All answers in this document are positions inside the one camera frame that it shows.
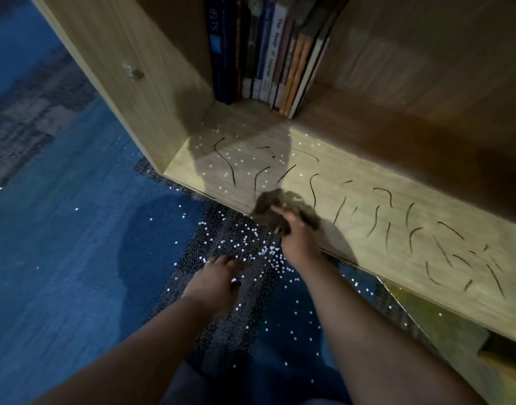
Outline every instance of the light blue square on book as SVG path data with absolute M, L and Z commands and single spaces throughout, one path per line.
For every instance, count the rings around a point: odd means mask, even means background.
M 221 38 L 218 35 L 209 35 L 209 44 L 211 44 L 211 51 L 222 53 Z

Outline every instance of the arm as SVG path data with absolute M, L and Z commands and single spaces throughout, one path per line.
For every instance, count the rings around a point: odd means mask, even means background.
M 234 308 L 242 268 L 233 256 L 210 258 L 179 300 L 35 404 L 158 404 L 202 330 Z
M 282 240 L 288 261 L 305 281 L 335 361 L 355 405 L 485 402 L 450 366 L 383 318 L 319 252 L 299 216 Z

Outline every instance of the bookshelf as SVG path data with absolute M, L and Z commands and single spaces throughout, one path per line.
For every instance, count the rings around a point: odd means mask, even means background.
M 214 101 L 202 0 L 33 1 L 159 174 L 291 190 L 325 251 L 516 340 L 516 4 L 351 0 L 288 120 Z

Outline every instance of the person's right hand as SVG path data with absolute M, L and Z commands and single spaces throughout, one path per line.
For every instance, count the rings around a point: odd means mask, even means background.
M 292 266 L 300 269 L 305 264 L 322 258 L 314 231 L 297 213 L 277 206 L 271 206 L 271 209 L 290 224 L 291 233 L 282 237 L 282 252 Z

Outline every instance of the dark blue book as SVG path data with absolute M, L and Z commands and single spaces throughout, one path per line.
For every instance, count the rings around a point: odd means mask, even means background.
M 220 0 L 204 0 L 204 2 L 207 33 L 209 34 L 209 54 L 213 70 L 213 92 L 217 101 L 224 102 Z
M 235 36 L 236 0 L 221 0 L 222 94 L 226 105 L 236 100 Z
M 254 75 L 253 93 L 254 99 L 260 98 L 260 90 L 262 88 L 262 77 L 265 68 L 265 56 L 267 55 L 267 48 L 269 46 L 269 37 L 271 36 L 271 25 L 273 22 L 273 14 L 275 12 L 275 3 L 277 0 L 267 0 L 263 10 L 263 24 L 262 36 L 260 40 L 259 53 L 256 54 L 258 60 L 258 67 Z

